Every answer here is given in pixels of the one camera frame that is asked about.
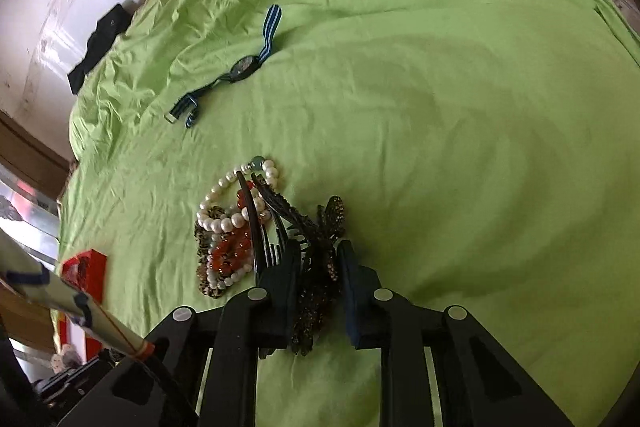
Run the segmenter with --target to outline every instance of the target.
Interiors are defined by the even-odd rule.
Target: watch face
[[[254,57],[251,55],[241,58],[231,68],[231,72],[230,72],[231,75],[232,76],[242,75],[247,69],[249,69],[249,67],[251,67],[251,64],[253,63],[253,61],[254,61]]]

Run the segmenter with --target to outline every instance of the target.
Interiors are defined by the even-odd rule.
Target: pile of jewelry
[[[198,242],[198,268],[200,291],[204,295],[220,297],[227,288],[254,269],[249,212],[242,190],[238,190],[237,201],[224,209],[215,203],[225,190],[237,181],[236,172],[251,174],[262,171],[271,188],[278,186],[278,170],[272,160],[262,156],[252,158],[249,163],[229,171],[209,191],[196,213],[194,236]],[[271,219],[271,213],[253,182],[247,182],[254,197],[255,209],[262,224]]]

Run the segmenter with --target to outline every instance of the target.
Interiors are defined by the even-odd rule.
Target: green cloth
[[[260,50],[272,3],[262,69],[208,94],[191,130],[166,123]],[[63,257],[106,254],[105,306],[139,333],[222,305],[198,292],[194,215],[264,155],[298,208],[344,199],[383,285],[465,306],[595,426],[640,359],[639,63],[609,0],[147,0],[73,111]],[[259,427],[378,424],[378,353],[340,316],[308,357],[260,363]]]

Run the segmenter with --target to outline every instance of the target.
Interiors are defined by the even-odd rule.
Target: blue tape
[[[28,286],[44,286],[49,284],[51,274],[49,270],[44,267],[44,264],[40,264],[42,268],[41,273],[20,273],[9,271],[5,274],[4,279],[9,284],[25,284]]]
[[[276,33],[280,19],[282,18],[282,10],[280,6],[274,4],[269,8],[267,17],[264,20],[264,26],[262,27],[262,34],[264,36],[264,47],[258,55],[258,62],[263,63],[267,58],[271,56],[273,47],[273,36]]]
[[[76,306],[81,309],[82,315],[84,316],[73,317],[71,318],[71,321],[83,328],[91,328],[92,324],[94,323],[94,316],[89,309],[89,297],[86,293],[78,292],[74,296],[74,302],[76,303]]]

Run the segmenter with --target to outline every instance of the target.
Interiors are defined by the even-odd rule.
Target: green bead
[[[254,171],[260,171],[260,170],[262,170],[262,164],[263,163],[264,163],[264,158],[262,156],[254,156],[254,158],[252,158],[252,160],[249,163],[249,165],[251,165],[251,168]]]

